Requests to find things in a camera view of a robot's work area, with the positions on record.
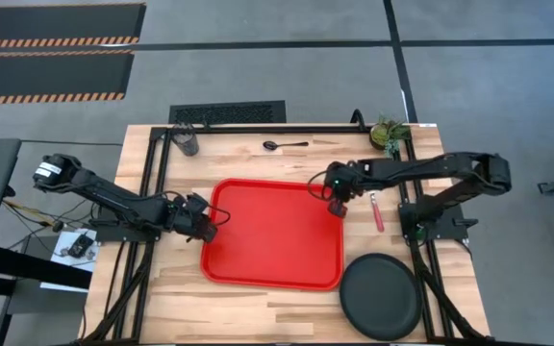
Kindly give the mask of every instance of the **green plant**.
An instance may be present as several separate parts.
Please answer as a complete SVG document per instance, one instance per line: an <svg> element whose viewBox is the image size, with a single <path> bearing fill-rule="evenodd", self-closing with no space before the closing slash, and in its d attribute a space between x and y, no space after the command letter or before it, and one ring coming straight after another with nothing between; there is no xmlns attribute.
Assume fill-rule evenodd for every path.
<svg viewBox="0 0 554 346"><path fill-rule="evenodd" d="M410 127L403 125L401 121L380 115L378 123L371 129L370 136L377 147L383 148L386 155L391 157L399 150L399 140L410 137Z"/></svg>

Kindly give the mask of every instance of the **hazard stripe tape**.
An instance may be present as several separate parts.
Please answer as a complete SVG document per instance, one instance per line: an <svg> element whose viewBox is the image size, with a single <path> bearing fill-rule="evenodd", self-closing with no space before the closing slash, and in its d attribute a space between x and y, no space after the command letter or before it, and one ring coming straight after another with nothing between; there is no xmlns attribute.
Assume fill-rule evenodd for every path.
<svg viewBox="0 0 554 346"><path fill-rule="evenodd" d="M132 5L144 5L146 6L146 3L145 2L129 2L129 3L116 3L116 2L113 2L113 3L104 3L104 4L51 4L51 5L48 5L48 4L35 4L35 5L31 5L31 6L14 6L14 5L11 5L11 6L5 6L5 5L1 5L0 6L0 9L9 9L9 8L23 8L23 9L26 9L26 8L43 8L43 7L94 7L94 6L132 6Z"/></svg>
<svg viewBox="0 0 554 346"><path fill-rule="evenodd" d="M124 97L125 97L125 93L123 92L14 95L14 96L0 96L0 105L21 104L21 103L120 101L120 100L123 100Z"/></svg>
<svg viewBox="0 0 554 346"><path fill-rule="evenodd" d="M138 37L75 37L75 38L23 38L0 39L0 48L14 47L59 47L98 44L134 44Z"/></svg>
<svg viewBox="0 0 554 346"><path fill-rule="evenodd" d="M106 55L106 54L134 54L130 49L105 50L105 51L81 51L81 52L36 52L36 53L0 53L0 58L14 57L60 57L80 55Z"/></svg>

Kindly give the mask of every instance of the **floor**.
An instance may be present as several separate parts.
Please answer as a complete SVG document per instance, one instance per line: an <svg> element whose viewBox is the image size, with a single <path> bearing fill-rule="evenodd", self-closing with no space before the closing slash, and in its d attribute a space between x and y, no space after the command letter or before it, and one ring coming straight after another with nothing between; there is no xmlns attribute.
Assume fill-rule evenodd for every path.
<svg viewBox="0 0 554 346"><path fill-rule="evenodd" d="M0 0L11 3L65 0ZM381 0L148 3L140 43L390 39ZM399 0L393 7L403 40L554 38L550 1ZM121 142L128 124L165 123L170 105L259 100L286 100L289 122L343 122L359 108L369 122L382 112L438 123L447 151L496 152L511 163L513 191L464 205L481 221L470 230L471 250L492 334L554 344L554 196L536 187L554 179L554 45L404 47L403 55L415 105L407 112L390 47L154 51L136 54L123 101L0 106L0 137ZM80 201L31 188L41 156L57 152L113 178L119 148L23 144L12 180L17 200L53 213ZM2 211L0 245L24 235ZM80 311L16 316L6 345L67 342Z"/></svg>

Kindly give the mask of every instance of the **black round plate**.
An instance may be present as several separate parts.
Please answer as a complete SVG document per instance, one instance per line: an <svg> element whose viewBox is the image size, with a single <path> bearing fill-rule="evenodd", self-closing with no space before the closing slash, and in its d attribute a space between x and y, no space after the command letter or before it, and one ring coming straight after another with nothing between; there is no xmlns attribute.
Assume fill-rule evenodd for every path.
<svg viewBox="0 0 554 346"><path fill-rule="evenodd" d="M352 326L376 340L396 340L412 332L422 302L412 271L384 254L354 259L340 286L341 307Z"/></svg>

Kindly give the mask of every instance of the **spoon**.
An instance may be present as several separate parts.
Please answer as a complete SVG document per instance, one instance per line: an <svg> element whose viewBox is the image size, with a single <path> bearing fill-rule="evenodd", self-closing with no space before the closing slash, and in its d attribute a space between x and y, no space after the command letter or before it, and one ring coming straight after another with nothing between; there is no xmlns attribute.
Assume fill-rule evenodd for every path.
<svg viewBox="0 0 554 346"><path fill-rule="evenodd" d="M268 150L275 150L280 146L309 146L309 142L300 142L300 143L290 143L290 144L277 144L274 141L267 140L262 143L262 146Z"/></svg>

